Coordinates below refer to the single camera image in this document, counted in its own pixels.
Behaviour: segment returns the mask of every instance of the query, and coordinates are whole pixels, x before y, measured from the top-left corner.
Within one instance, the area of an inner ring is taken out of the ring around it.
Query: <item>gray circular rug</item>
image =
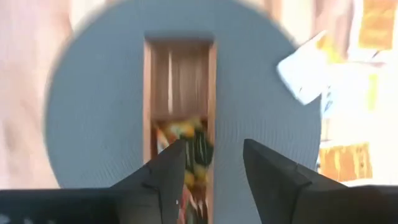
[[[131,0],[100,15],[55,71],[46,115],[61,187],[107,187],[142,165],[145,38],[217,43],[215,223],[260,223],[243,165],[253,138],[315,168],[320,100],[303,106],[275,66],[295,49],[265,16],[227,0]]]

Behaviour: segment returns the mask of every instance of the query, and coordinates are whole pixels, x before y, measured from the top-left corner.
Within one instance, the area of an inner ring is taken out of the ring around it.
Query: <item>wooden slat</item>
[[[313,34],[327,30],[336,51],[346,58],[353,20],[353,0],[315,0]]]
[[[208,44],[195,41],[180,45],[174,42],[154,45],[152,116],[164,118],[169,115],[207,114],[208,75],[203,74],[208,70],[208,49]]]
[[[215,120],[216,120],[216,73],[217,73],[217,46],[213,44],[209,50],[208,57],[208,123],[207,131],[210,141],[215,143]],[[209,183],[207,186],[209,224],[213,224],[213,192],[214,192],[214,160],[209,168]]]
[[[271,18],[274,21],[280,21],[282,19],[282,1],[281,0],[269,0],[270,1],[270,12]]]
[[[151,155],[151,120],[150,120],[150,106],[151,106],[151,48],[150,45],[144,43],[144,84],[143,84],[143,100],[142,100],[142,135],[143,135],[143,162],[144,164],[150,161]]]

